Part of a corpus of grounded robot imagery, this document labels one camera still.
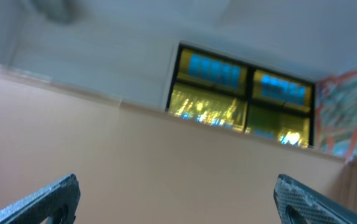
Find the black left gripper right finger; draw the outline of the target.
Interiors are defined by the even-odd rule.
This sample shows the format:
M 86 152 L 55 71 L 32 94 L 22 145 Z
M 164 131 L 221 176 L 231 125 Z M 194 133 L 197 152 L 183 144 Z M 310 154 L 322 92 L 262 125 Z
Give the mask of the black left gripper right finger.
M 357 224 L 357 213 L 280 174 L 274 201 L 282 224 Z

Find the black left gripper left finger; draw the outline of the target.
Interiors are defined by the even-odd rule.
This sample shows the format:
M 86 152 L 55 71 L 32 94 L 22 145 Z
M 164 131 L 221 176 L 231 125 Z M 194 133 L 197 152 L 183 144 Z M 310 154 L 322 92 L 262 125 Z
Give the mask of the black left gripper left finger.
M 0 224 L 73 224 L 79 200 L 76 175 L 66 175 L 0 210 Z

